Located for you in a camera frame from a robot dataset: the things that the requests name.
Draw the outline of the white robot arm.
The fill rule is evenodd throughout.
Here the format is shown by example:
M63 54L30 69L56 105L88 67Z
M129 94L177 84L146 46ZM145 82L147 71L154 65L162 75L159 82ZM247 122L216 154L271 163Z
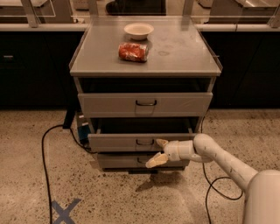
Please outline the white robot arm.
M244 192L242 224L280 224L280 171L257 171L222 149L209 135L197 134L193 140L158 139L163 149L145 164L153 168L168 161L214 161Z

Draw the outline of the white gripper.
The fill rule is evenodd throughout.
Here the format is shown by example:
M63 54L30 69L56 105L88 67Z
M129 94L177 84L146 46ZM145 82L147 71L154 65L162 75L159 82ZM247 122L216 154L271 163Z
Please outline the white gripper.
M153 168L158 165L164 165L168 159L170 161L189 160L194 154L193 141L168 141L164 139L157 139L157 144L164 148L164 153L157 153L154 157L149 159L145 166Z

